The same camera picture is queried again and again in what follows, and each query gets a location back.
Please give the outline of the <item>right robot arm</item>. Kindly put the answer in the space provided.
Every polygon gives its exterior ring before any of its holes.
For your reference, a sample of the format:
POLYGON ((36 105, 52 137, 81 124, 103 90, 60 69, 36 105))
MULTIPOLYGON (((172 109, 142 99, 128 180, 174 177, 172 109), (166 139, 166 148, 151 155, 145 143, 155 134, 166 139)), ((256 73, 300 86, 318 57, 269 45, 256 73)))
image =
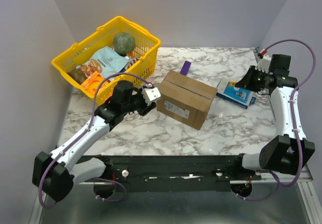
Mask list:
POLYGON ((258 154, 245 154, 231 167, 236 179, 244 179, 250 170, 270 170, 295 176, 315 151, 302 130, 297 106, 298 81, 289 76, 291 57, 260 55, 256 66, 250 66, 236 87, 252 92, 268 91, 275 118, 275 137, 258 154))

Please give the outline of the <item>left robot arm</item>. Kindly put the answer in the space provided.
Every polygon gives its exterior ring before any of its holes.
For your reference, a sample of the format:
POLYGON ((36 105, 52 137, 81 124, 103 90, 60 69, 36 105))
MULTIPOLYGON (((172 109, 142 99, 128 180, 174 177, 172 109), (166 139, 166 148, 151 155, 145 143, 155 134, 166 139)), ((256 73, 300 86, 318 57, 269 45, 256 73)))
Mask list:
POLYGON ((59 202, 81 182, 93 178, 107 181, 112 170, 106 162, 98 157, 78 161, 127 114, 137 112, 144 116, 156 107, 160 98, 160 91, 150 83, 136 88, 130 81, 119 81, 112 95, 94 109, 89 121, 70 140, 48 154, 40 152, 35 157, 32 183, 38 187, 39 200, 42 200, 42 193, 46 193, 59 202))

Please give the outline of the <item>brown cardboard express box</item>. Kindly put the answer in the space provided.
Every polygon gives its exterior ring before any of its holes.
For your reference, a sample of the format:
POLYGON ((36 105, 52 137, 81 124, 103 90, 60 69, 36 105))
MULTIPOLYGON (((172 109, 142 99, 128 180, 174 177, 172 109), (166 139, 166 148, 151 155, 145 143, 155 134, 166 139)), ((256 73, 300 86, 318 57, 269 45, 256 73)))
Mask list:
POLYGON ((157 101, 157 111, 200 130, 206 120, 217 88, 169 71, 158 87, 161 99, 157 101))

